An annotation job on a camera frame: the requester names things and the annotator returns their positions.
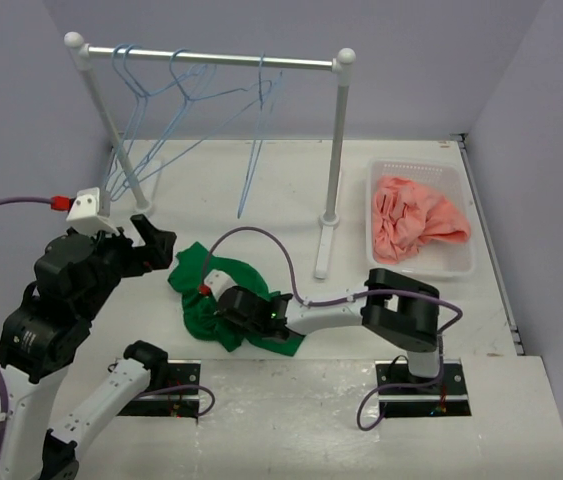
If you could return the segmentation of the green t shirt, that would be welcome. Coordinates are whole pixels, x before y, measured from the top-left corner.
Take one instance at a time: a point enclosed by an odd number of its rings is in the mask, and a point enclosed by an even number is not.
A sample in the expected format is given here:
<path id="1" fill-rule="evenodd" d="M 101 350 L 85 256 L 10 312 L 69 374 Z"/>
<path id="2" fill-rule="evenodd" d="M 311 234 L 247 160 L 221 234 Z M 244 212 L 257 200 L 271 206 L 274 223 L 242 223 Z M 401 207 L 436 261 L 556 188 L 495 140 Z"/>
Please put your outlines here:
<path id="1" fill-rule="evenodd" d="M 215 314 L 217 301 L 199 291 L 201 269 L 207 256 L 208 250 L 201 243 L 193 243 L 176 254 L 178 265 L 168 277 L 171 288 L 181 295 L 183 323 L 187 331 L 197 340 L 219 343 L 227 352 L 237 350 L 247 340 L 257 348 L 293 357 L 303 342 L 302 338 L 292 338 L 287 343 L 275 343 Z M 258 271 L 245 262 L 212 256 L 209 269 L 227 273 L 239 286 L 252 289 L 266 300 L 277 294 L 277 291 L 270 291 Z"/>

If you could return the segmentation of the blue hanger with shirt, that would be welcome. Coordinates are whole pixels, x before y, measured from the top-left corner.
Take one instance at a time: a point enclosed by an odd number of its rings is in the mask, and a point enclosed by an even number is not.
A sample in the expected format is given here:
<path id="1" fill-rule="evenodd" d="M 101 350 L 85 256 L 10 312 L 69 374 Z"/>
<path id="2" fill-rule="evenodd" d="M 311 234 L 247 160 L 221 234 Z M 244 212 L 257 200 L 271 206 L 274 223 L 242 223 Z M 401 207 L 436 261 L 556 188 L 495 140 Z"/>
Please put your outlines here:
<path id="1" fill-rule="evenodd" d="M 140 109 L 140 115 L 138 119 L 135 119 L 136 112 L 132 114 L 132 118 L 129 120 L 128 125 L 134 125 L 134 131 L 132 133 L 130 144 L 128 146 L 128 152 L 131 152 L 133 145 L 136 141 L 136 134 L 139 127 L 143 124 L 145 113 L 147 107 L 150 104 L 152 98 L 161 98 L 166 93 L 176 91 L 180 96 L 180 105 L 177 107 L 175 113 L 170 119 L 167 126 L 164 128 L 161 136 L 156 139 L 147 153 L 139 160 L 138 164 L 133 168 L 132 173 L 137 177 L 137 182 L 141 183 L 145 181 L 148 177 L 146 174 L 143 178 L 140 175 L 149 167 L 152 167 L 155 162 L 155 158 L 160 150 L 163 148 L 165 142 L 170 140 L 172 135 L 175 133 L 178 126 L 185 120 L 186 116 L 189 114 L 191 109 L 196 103 L 209 100 L 211 95 L 206 95 L 205 92 L 211 85 L 212 80 L 216 74 L 217 67 L 211 66 L 210 64 L 193 64 L 188 68 L 187 71 L 177 74 L 175 71 L 175 63 L 181 58 L 184 53 L 188 53 L 188 49 L 176 50 L 169 56 L 168 59 L 168 70 L 172 80 L 164 87 L 160 89 L 149 91 L 143 87 L 143 85 L 133 76 L 131 71 L 126 67 L 126 55 L 123 57 L 123 68 L 127 75 L 130 77 L 131 81 L 134 83 L 133 89 L 135 97 L 137 100 L 137 105 L 135 110 Z"/>

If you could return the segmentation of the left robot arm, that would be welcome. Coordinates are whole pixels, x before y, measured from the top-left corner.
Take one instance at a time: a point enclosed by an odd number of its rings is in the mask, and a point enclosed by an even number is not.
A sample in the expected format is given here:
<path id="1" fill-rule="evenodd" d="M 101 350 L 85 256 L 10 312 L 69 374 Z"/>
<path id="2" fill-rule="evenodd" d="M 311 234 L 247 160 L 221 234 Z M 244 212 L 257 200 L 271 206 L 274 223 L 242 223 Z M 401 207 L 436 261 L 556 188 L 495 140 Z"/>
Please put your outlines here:
<path id="1" fill-rule="evenodd" d="M 35 279 L 0 337 L 0 479 L 72 479 L 97 436 L 139 395 L 162 390 L 168 355 L 145 341 L 129 345 L 107 379 L 56 423 L 53 406 L 78 348 L 124 278 L 166 270 L 175 233 L 144 215 L 131 222 L 143 245 L 123 231 L 52 240 L 34 265 Z"/>

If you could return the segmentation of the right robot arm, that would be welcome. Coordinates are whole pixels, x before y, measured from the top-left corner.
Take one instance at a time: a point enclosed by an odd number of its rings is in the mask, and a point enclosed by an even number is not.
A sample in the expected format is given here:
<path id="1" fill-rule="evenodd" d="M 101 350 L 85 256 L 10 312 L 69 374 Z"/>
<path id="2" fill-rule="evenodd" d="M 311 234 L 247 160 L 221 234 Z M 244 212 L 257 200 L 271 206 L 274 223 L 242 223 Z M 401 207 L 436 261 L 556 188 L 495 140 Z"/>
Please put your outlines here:
<path id="1" fill-rule="evenodd" d="M 287 343 L 359 326 L 406 352 L 407 380 L 415 391 L 428 393 L 442 382 L 439 310 L 450 304 L 432 285 L 381 268 L 372 269 L 360 289 L 331 300 L 299 300 L 291 293 L 266 299 L 219 270 L 210 271 L 204 283 L 216 313 L 260 339 Z"/>

